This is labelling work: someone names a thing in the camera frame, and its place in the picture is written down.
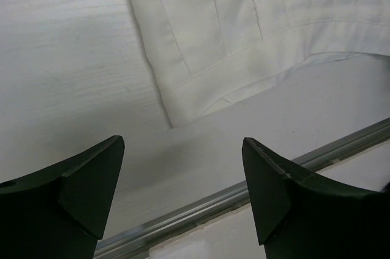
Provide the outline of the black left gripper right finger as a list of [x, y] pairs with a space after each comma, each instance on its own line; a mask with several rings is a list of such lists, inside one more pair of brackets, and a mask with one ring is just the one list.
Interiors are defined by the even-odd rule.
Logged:
[[324, 177], [253, 138], [242, 157], [267, 258], [389, 257], [389, 193]]

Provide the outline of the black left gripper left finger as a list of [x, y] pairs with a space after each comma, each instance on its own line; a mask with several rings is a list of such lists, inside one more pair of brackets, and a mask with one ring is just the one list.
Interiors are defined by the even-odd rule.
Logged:
[[1, 258], [93, 258], [123, 156], [123, 137], [112, 136], [1, 183]]

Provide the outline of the white pleated skirt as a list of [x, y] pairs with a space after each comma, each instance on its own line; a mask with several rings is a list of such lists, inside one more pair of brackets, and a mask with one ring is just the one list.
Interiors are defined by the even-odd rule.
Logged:
[[280, 83], [297, 68], [389, 55], [389, 0], [131, 0], [171, 124]]

